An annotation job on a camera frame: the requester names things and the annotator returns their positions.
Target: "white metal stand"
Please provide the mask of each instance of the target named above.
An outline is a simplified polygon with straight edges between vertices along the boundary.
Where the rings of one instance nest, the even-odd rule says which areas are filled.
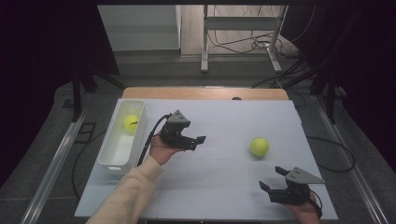
[[[209,30],[273,31],[271,42],[267,46],[267,52],[275,72],[282,72],[276,57],[275,46],[285,13],[286,7],[281,6],[277,17],[208,17],[207,5],[204,5],[204,43],[202,45],[201,72],[208,71],[207,34]]]

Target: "wall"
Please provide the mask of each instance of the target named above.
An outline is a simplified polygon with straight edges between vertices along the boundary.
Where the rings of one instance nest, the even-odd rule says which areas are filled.
[[[98,6],[113,51],[180,49],[180,6]]]

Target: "human hand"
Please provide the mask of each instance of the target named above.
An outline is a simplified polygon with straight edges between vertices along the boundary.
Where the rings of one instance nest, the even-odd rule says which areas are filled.
[[[311,192],[310,199],[315,202],[315,195]],[[306,202],[299,205],[283,204],[288,207],[302,224],[319,224],[318,212],[315,207]]]
[[[173,155],[185,149],[169,147],[158,134],[155,134],[150,143],[149,155],[160,165],[166,164]]]

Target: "white plastic container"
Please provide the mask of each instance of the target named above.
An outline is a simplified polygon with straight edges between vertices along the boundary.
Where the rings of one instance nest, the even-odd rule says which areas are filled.
[[[134,132],[127,131],[123,122],[127,116],[137,115],[139,121]],[[119,99],[111,117],[98,162],[113,175],[125,175],[139,160],[147,114],[145,103],[130,99]]]

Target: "person's left hand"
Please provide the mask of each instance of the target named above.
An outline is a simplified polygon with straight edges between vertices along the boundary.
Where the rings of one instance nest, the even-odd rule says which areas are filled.
[[[151,139],[149,155],[160,165],[166,164],[173,155],[180,151],[185,151],[185,149],[169,147],[158,134]]]

